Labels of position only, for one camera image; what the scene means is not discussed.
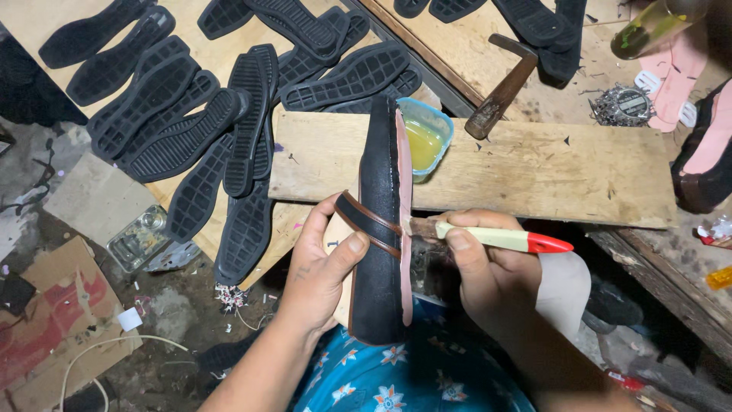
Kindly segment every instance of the blue plastic container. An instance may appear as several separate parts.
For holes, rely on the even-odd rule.
[[[412,180],[414,183],[419,183],[426,179],[427,176],[435,170],[437,163],[440,163],[442,156],[445,154],[447,148],[450,146],[450,142],[452,141],[452,135],[455,132],[455,125],[445,113],[442,113],[436,108],[424,104],[419,100],[415,100],[413,98],[401,98],[397,100],[397,103],[399,103],[399,107],[402,109],[402,117],[404,117],[404,120],[411,119],[418,122],[420,125],[431,129],[432,132],[440,137],[442,142],[442,149],[430,167],[422,170],[412,169],[412,176],[414,176]]]

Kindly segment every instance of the yellow glue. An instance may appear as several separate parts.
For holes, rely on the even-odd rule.
[[[412,157],[412,169],[425,170],[437,159],[442,150],[442,138],[412,119],[404,119],[409,137],[409,151]]]

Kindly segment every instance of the hammer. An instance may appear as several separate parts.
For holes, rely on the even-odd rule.
[[[480,107],[465,123],[465,130],[475,139],[483,140],[496,125],[511,104],[521,87],[537,66],[539,57],[527,45],[523,45],[500,34],[492,34],[488,41],[521,57],[516,67],[488,95]]]

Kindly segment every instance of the white cable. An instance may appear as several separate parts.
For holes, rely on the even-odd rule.
[[[185,347],[185,346],[183,346],[183,345],[180,345],[179,343],[175,343],[172,340],[169,340],[169,339],[166,339],[166,338],[161,338],[160,336],[152,336],[152,335],[122,336],[122,337],[119,337],[119,338],[105,340],[104,342],[95,343],[92,346],[84,349],[83,352],[79,353],[74,358],[74,360],[71,361],[71,363],[69,364],[68,368],[66,368],[66,375],[64,375],[64,382],[61,385],[61,400],[59,401],[59,412],[64,412],[64,398],[65,398],[65,395],[66,395],[66,385],[67,385],[67,381],[69,380],[69,372],[71,372],[71,367],[74,366],[74,363],[76,363],[76,361],[81,356],[83,356],[84,353],[89,352],[91,349],[94,349],[97,346],[104,345],[105,343],[117,342],[119,340],[134,339],[134,338],[145,338],[145,339],[162,340],[165,343],[169,343],[171,345],[175,345],[177,347],[180,347],[182,350],[185,350],[186,352],[188,352],[188,348]],[[97,385],[99,385],[100,389],[102,389],[102,386],[99,384],[99,381],[97,381],[95,383]],[[107,394],[104,392],[104,389],[102,389],[102,393],[104,394],[104,398],[105,398],[105,400],[107,402],[107,408],[109,408],[109,404],[108,404],[109,403],[109,399],[107,398]]]
[[[102,392],[102,396],[104,397],[104,412],[109,412],[109,397],[107,396],[107,391],[104,390],[104,387],[99,383],[98,379],[94,378],[91,381],[96,383],[97,388]]]
[[[257,325],[257,329],[254,329],[253,327],[249,326],[249,323],[246,323],[246,322],[244,321],[244,318],[242,317],[242,314],[240,314],[240,313],[239,313],[239,308],[236,308],[236,314],[237,314],[237,315],[239,316],[239,319],[241,319],[241,320],[242,320],[242,322],[243,322],[243,323],[244,323],[244,324],[245,324],[245,325],[246,325],[246,326],[247,326],[247,327],[248,327],[249,329],[251,329],[251,330],[253,330],[253,331],[258,331],[258,330],[259,330],[259,328],[260,328],[260,327],[262,326],[262,321],[264,321],[264,318],[265,318],[265,317],[268,317],[268,316],[273,316],[273,315],[274,315],[273,313],[270,313],[270,314],[265,314],[265,315],[264,315],[264,316],[263,316],[263,317],[262,317],[262,318],[261,318],[261,319],[259,320],[259,325]]]

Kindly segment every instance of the hand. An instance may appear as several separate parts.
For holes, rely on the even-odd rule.
[[[512,216],[470,209],[443,213],[435,218],[462,227],[523,230]],[[445,237],[460,270],[460,299],[468,316],[491,335],[512,318],[534,310],[542,266],[536,254],[482,245],[464,229],[451,229]]]
[[[277,317],[287,322],[292,331],[316,339],[337,325],[333,312],[340,299],[341,282],[366,255],[369,244],[365,233],[355,232],[330,255],[323,250],[323,234],[339,195],[318,203],[305,220],[292,251],[285,292],[277,312]]]

